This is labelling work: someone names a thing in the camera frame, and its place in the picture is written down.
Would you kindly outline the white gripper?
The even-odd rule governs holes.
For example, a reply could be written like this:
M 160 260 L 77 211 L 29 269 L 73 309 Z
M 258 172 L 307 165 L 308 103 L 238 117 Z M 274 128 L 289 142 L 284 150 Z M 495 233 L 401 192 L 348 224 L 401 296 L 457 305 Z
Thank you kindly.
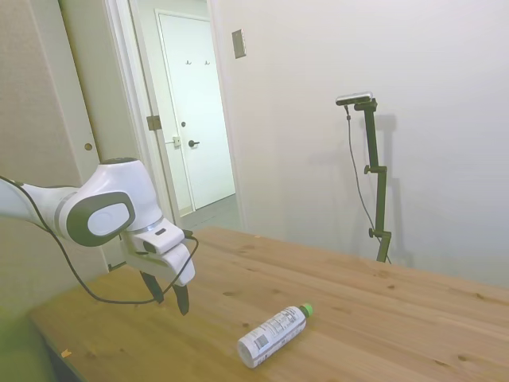
M 173 292 L 179 311 L 185 316 L 190 307 L 186 285 L 196 272 L 184 244 L 183 230 L 162 217 L 145 228 L 122 232 L 121 238 L 126 263 L 141 271 L 142 280 L 155 302 L 164 301 L 164 292 L 155 277 L 169 282 L 176 279 Z

